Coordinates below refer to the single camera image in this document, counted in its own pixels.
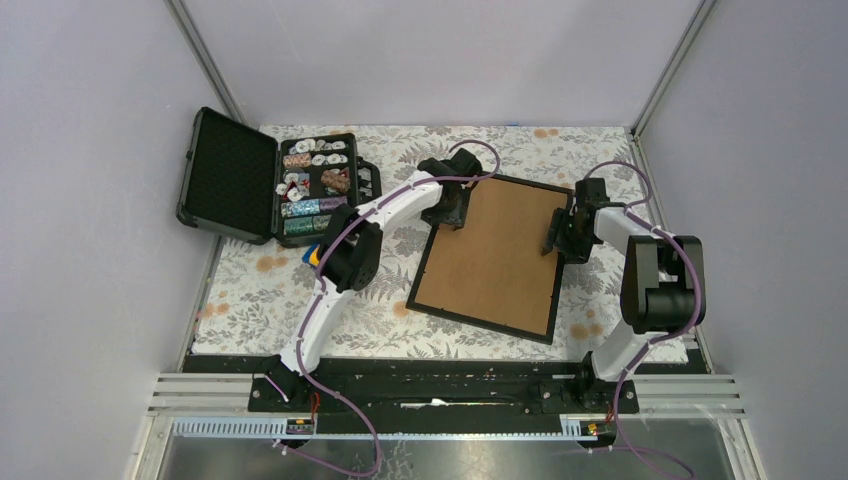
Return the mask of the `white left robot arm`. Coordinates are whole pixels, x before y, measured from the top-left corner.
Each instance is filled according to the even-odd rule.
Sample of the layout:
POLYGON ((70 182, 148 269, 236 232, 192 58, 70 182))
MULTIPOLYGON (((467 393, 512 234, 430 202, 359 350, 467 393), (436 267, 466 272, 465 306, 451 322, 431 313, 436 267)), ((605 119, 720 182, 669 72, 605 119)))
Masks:
POLYGON ((331 214, 328 229, 312 250, 315 283, 302 319, 264 373, 272 398, 288 411, 309 401, 311 373, 320 363, 324 344, 341 312, 358 291, 373 280, 379 267, 383 237, 424 212, 438 224, 463 202, 463 194, 494 175, 485 173, 477 157, 460 143, 447 160, 427 159, 399 186, 357 207, 342 205, 331 214))

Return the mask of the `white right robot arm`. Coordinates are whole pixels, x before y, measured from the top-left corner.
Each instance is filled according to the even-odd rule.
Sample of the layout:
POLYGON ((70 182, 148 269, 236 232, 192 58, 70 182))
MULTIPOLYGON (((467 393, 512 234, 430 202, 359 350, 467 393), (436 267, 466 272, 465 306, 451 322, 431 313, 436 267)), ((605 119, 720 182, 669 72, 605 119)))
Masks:
POLYGON ((589 177, 577 182, 566 207, 555 209, 542 252, 557 253, 564 265, 583 265, 602 244, 624 257, 621 320, 584 357, 571 383, 572 398, 589 412, 621 395, 653 346, 686 333, 706 312, 701 241, 648 224, 612 201, 603 179, 589 177))

